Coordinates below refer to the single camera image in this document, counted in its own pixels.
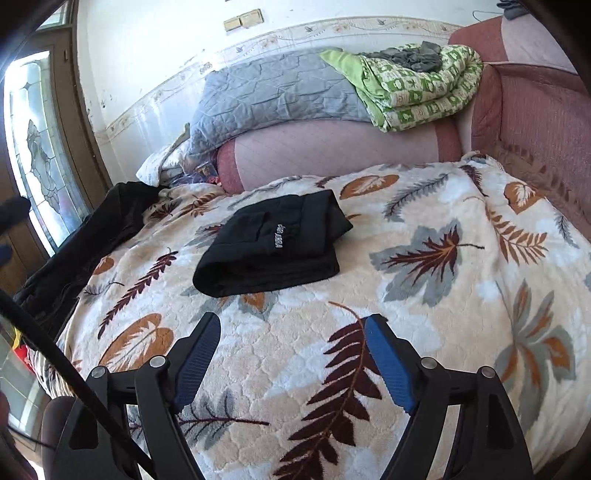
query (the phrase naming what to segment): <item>blue gripper pad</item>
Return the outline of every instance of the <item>blue gripper pad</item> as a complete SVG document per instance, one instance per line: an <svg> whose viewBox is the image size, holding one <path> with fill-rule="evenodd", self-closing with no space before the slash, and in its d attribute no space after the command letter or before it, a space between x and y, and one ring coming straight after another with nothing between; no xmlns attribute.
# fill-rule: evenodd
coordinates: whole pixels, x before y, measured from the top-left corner
<svg viewBox="0 0 591 480"><path fill-rule="evenodd" d="M365 337L369 351L382 374L392 400L410 415L417 404L413 396L412 378L382 328L389 329L389 326L385 322L378 323L373 315L365 320Z"/></svg>
<svg viewBox="0 0 591 480"><path fill-rule="evenodd" d="M197 390L199 390L220 341L221 333L220 321L215 317L207 324L199 340L193 345L187 360L178 371L176 395L173 400L173 406L177 411L182 411L185 405L189 405L195 400Z"/></svg>

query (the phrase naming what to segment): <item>colorful object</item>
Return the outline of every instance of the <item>colorful object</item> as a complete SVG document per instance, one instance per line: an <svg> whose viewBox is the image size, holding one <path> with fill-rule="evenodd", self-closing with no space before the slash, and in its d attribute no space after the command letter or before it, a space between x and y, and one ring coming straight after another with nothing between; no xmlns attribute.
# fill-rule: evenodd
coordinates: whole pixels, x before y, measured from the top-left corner
<svg viewBox="0 0 591 480"><path fill-rule="evenodd" d="M413 48L409 44L400 48ZM463 45L441 48L443 67L417 73L384 59L326 50L322 59L345 75L357 90L373 124L384 132L400 131L462 110L482 76L478 53Z"/></svg>

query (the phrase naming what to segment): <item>wall socket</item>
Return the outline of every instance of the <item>wall socket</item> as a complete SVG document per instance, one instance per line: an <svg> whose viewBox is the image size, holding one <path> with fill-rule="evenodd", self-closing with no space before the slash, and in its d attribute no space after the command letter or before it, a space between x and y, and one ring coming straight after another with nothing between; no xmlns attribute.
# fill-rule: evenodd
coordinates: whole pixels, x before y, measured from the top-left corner
<svg viewBox="0 0 591 480"><path fill-rule="evenodd" d="M233 17L226 20L223 23L223 26L227 32L230 32L240 27L254 27L254 25L262 24L264 21L265 20L262 17L261 9L257 8L251 12L247 12L245 14L239 15L238 17Z"/></svg>

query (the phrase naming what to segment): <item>fleece blanket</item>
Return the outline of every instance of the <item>fleece blanket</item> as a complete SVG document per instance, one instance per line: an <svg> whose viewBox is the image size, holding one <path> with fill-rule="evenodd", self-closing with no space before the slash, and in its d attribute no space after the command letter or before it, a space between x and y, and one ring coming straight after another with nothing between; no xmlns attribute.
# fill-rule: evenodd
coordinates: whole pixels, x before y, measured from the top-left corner
<svg viewBox="0 0 591 480"><path fill-rule="evenodd" d="M319 189L354 224L335 244L337 276L222 299L195 290L195 266L240 207ZM83 377L99 364L125 371L217 313L219 347L179 417L208 480L380 477L408 416L368 353L371 313L447 368L493 366L536 469L577 443L591 417L591 245L495 160L160 195L144 229L99 264L58 345ZM40 355L35 368L53 397L69 393ZM130 419L143 445L136 409ZM451 408L430 479L444 472L455 421Z"/></svg>
<svg viewBox="0 0 591 480"><path fill-rule="evenodd" d="M355 85L373 124L388 132L453 115L472 99L482 77L478 53L464 45L446 45L440 54L443 66L428 73L345 51L326 50L320 56Z"/></svg>

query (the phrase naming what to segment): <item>bedding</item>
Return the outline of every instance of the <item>bedding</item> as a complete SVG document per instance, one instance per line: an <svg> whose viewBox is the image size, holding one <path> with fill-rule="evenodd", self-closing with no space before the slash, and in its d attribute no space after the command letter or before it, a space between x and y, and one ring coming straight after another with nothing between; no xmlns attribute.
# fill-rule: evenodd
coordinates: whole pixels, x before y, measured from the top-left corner
<svg viewBox="0 0 591 480"><path fill-rule="evenodd" d="M478 53L464 45L442 47L443 67L430 73L345 51L326 50L320 56L355 85L372 123L384 132L406 130L459 112L478 90L483 68Z"/></svg>
<svg viewBox="0 0 591 480"><path fill-rule="evenodd" d="M191 283L220 226L241 207L331 189L354 228L325 281L213 299ZM58 345L83 377L165 354L203 313L222 338L180 416L205 478L379 478L407 424L368 354L380 313L446 368L495 367L535 469L572 448L591 417L591 245L492 158L292 176L237 196L195 184L160 193L145 227L95 270ZM35 370L68 394L42 356ZM429 478L443 475L458 410ZM143 445L137 409L134 439Z"/></svg>
<svg viewBox="0 0 591 480"><path fill-rule="evenodd" d="M320 58L323 50L272 55L207 75L183 170L214 162L219 147L249 130L314 118L369 122L355 88Z"/></svg>
<svg viewBox="0 0 591 480"><path fill-rule="evenodd" d="M183 133L173 143L146 158L135 174L137 179L157 187L168 185L172 179L182 175L182 164L191 146L189 139L189 124L186 124Z"/></svg>
<svg viewBox="0 0 591 480"><path fill-rule="evenodd" d="M306 120L253 130L230 140L217 151L217 170L228 193L242 193L287 175L327 177L383 163L411 166L456 161L461 156L451 118L387 134L369 123Z"/></svg>

